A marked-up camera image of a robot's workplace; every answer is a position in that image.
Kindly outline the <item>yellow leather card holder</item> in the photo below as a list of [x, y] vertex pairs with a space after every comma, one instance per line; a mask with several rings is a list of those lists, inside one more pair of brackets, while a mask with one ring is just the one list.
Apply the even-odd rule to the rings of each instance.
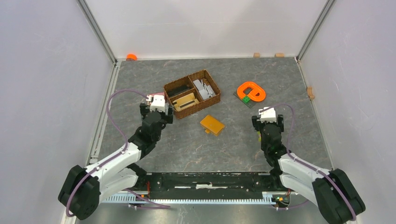
[[218, 136], [225, 128], [225, 125], [223, 123], [221, 123], [211, 115], [205, 116], [200, 121], [200, 125], [205, 129], [206, 133], [211, 133], [214, 136]]

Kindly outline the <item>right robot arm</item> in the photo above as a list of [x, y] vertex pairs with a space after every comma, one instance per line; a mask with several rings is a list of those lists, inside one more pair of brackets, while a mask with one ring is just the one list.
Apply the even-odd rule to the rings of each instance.
[[272, 167], [270, 185], [285, 187], [316, 205], [330, 224], [353, 221], [366, 205], [347, 174], [337, 168], [328, 170], [308, 163], [290, 152], [282, 143], [283, 116], [252, 116], [252, 125], [261, 138], [261, 150]]

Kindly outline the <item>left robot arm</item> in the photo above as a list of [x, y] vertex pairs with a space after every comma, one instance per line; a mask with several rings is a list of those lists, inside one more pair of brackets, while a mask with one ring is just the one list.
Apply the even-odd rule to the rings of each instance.
[[110, 196], [133, 187], [143, 189], [145, 175], [136, 162], [148, 155], [161, 138], [167, 124], [173, 122], [173, 106], [165, 103], [164, 109], [152, 109], [141, 103], [142, 124], [118, 150], [104, 159], [81, 167], [72, 167], [58, 195], [69, 217], [88, 218]]

